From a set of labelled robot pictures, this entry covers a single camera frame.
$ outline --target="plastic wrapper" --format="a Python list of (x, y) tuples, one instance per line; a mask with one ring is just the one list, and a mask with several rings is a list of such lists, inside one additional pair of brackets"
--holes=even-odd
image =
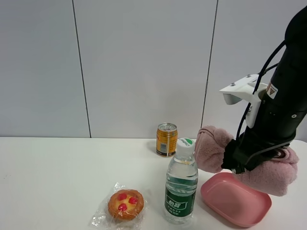
[(142, 211), (135, 215), (135, 218), (132, 220), (120, 220), (114, 218), (110, 215), (108, 211), (108, 203), (111, 196), (114, 193), (122, 189), (130, 189), (124, 185), (116, 183), (112, 190), (109, 192), (107, 197), (100, 203), (98, 210), (93, 215), (93, 218), (90, 221), (90, 226), (99, 230), (139, 230), (142, 227), (142, 222), (144, 220), (145, 211), (148, 208), (148, 202), (144, 197), (144, 193), (138, 190), (144, 199), (144, 207)]

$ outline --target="pink plastic dish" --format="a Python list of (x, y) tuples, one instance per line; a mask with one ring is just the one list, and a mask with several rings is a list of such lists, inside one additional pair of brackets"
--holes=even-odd
[(272, 205), (269, 195), (242, 184), (228, 172), (218, 173), (204, 183), (201, 196), (207, 206), (241, 227), (258, 224)]

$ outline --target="pastry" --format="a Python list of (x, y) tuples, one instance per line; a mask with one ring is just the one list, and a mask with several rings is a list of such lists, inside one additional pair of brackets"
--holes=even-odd
[(132, 220), (142, 211), (144, 199), (136, 190), (120, 190), (113, 194), (107, 205), (107, 209), (113, 218), (120, 220)]

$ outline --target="warning label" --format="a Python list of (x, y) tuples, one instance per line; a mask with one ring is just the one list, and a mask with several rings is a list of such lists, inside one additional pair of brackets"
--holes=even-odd
[(273, 86), (273, 84), (270, 82), (267, 87), (267, 94), (269, 95), (269, 97), (274, 99), (277, 92), (278, 92), (278, 89), (275, 86)]

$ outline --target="pink cloth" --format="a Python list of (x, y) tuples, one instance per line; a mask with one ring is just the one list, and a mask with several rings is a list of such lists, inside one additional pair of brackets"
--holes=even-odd
[[(200, 129), (195, 147), (198, 168), (210, 173), (220, 172), (224, 150), (231, 139), (233, 136), (221, 128), (206, 126)], [(254, 170), (234, 174), (234, 177), (258, 191), (274, 196), (286, 195), (288, 185), (296, 179), (299, 158), (290, 147), (278, 151), (282, 158), (265, 161)]]

